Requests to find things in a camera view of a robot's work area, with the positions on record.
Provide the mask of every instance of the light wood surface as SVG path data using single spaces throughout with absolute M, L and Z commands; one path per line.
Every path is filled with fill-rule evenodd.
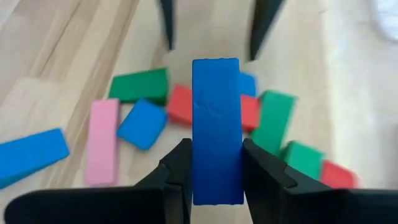
M 106 97 L 113 76 L 167 66 L 170 87 L 191 86 L 195 58 L 239 57 L 241 69 L 257 76 L 261 91 L 297 95 L 287 140 L 327 152 L 357 172 L 363 186 L 384 186 L 387 177 L 374 180 L 367 175 L 384 175 L 387 169 L 370 168 L 369 162 L 394 160 L 372 156 L 380 147 L 375 136 L 386 129 L 367 123 L 375 114 L 369 86 L 377 85 L 368 79 L 371 72 L 384 72 L 380 80 L 388 83 L 388 74 L 396 70 L 380 71 L 372 65 L 380 60 L 374 54 L 389 62 L 389 56 L 398 56 L 375 50 L 392 43 L 382 44 L 371 28 L 358 28 L 355 16 L 367 15 L 360 0 L 286 0 L 261 56 L 247 63 L 251 3 L 178 0 L 175 50 L 167 52 L 155 0 L 0 0 L 0 142 L 61 127 L 71 152 L 67 159 L 0 191 L 0 210 L 31 190 L 86 187 L 82 174 L 89 108 L 93 100 Z M 361 41 L 355 40 L 368 35 L 361 48 Z M 352 46 L 339 42 L 341 38 Z M 389 84 L 390 94 L 395 83 Z M 385 100 L 383 94 L 378 100 Z M 131 108 L 122 106 L 122 119 Z M 191 129 L 168 124 L 148 152 L 121 142 L 119 184 L 141 180 L 181 138 L 191 135 Z M 365 162 L 358 159 L 360 150 L 368 152 Z M 250 222 L 246 205 L 192 209 L 192 223 Z

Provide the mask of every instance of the green wooden block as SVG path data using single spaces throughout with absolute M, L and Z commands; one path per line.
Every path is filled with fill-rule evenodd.
M 165 105 L 168 91 L 167 69 L 119 75 L 113 78 L 109 98 L 119 98 L 122 103 L 135 103 L 141 98 Z
M 251 133 L 254 143 L 274 155 L 280 152 L 295 100 L 294 96 L 273 90 L 261 95 L 259 127 Z
M 320 179 L 322 159 L 325 155 L 317 149 L 291 141 L 283 151 L 283 160 L 294 169 L 315 179 Z

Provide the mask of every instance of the scattered blocks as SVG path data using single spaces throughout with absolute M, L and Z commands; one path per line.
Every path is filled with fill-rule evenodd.
M 116 130 L 119 126 L 119 100 L 97 100 L 91 105 L 88 128 L 85 182 L 114 185 L 118 179 Z
M 331 161 L 323 161 L 321 182 L 332 188 L 356 188 L 357 180 L 354 173 Z
M 260 124 L 251 134 L 251 139 L 261 148 L 272 154 L 278 154 L 295 97 L 267 90 L 261 100 Z
M 166 112 L 171 121 L 192 125 L 192 91 L 185 86 L 176 85 Z
M 319 180 L 324 153 L 297 141 L 291 141 L 282 155 L 283 160 L 289 166 Z
M 139 149 L 148 150 L 166 124 L 164 110 L 144 99 L 139 100 L 120 125 L 118 136 Z
M 114 77 L 109 98 L 119 98 L 122 103 L 135 103 L 145 98 L 155 104 L 165 105 L 167 91 L 167 70 L 160 68 Z
M 259 126 L 259 107 L 257 98 L 241 95 L 243 131 L 251 132 Z
M 0 189 L 69 155 L 61 129 L 0 144 Z
M 192 65 L 193 204 L 242 204 L 239 60 Z
M 256 79 L 248 73 L 241 72 L 239 74 L 239 90 L 241 94 L 256 97 Z

